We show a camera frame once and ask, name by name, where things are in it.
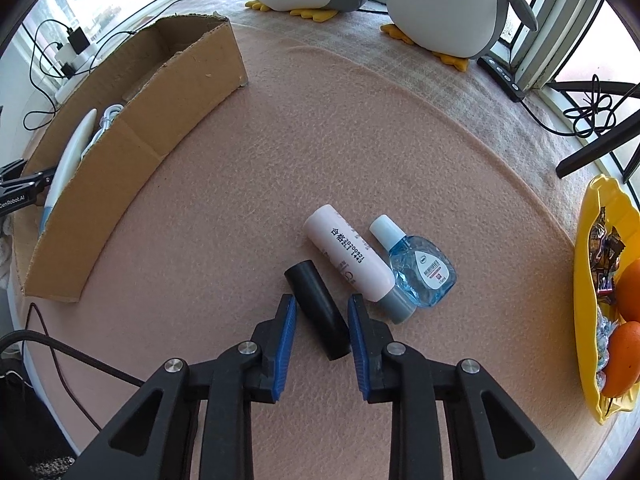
eye drop bottle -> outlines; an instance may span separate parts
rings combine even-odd
[[[455,285],[453,265],[426,238],[407,236],[387,215],[379,216],[369,230],[389,253],[396,285],[416,307],[435,306]]]
[[[303,231],[353,288],[378,304],[393,323],[411,317],[416,306],[396,285],[389,266],[331,205],[316,210]]]

black rubber tube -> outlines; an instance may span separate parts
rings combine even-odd
[[[284,273],[302,313],[318,334],[329,361],[351,352],[349,329],[334,298],[311,260],[305,260]]]

power strip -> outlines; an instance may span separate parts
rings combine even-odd
[[[522,89],[516,85],[512,74],[507,72],[490,56],[482,56],[478,59],[478,66],[487,72],[491,78],[500,85],[504,93],[514,103],[522,102],[525,95]]]

cardboard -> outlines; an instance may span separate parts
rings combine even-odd
[[[42,208],[14,213],[23,293],[77,301],[102,248],[148,178],[196,124],[246,82],[230,23],[217,15],[162,18],[97,66],[46,129],[24,174],[55,165],[91,108],[101,116],[107,106],[126,106],[82,160],[40,238]]]

yellow penguin foot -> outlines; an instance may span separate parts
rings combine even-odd
[[[388,23],[386,25],[382,25],[380,30],[385,34],[390,35],[394,40],[402,40],[407,45],[415,44],[414,40],[409,38],[402,30],[398,28],[395,23]]]
[[[468,58],[450,56],[449,54],[440,54],[439,52],[432,52],[432,54],[435,57],[439,57],[441,62],[445,65],[454,66],[456,69],[460,70],[460,72],[466,72],[466,69],[469,68]]]
[[[267,7],[260,0],[251,0],[250,2],[245,3],[244,6],[249,7],[250,9],[253,9],[253,10],[261,10],[262,12],[267,12],[267,10],[271,10],[271,7]]]
[[[316,23],[322,23],[326,20],[330,20],[336,14],[338,14],[338,11],[331,9],[293,9],[290,12],[291,16],[301,16],[306,20],[312,18]]]

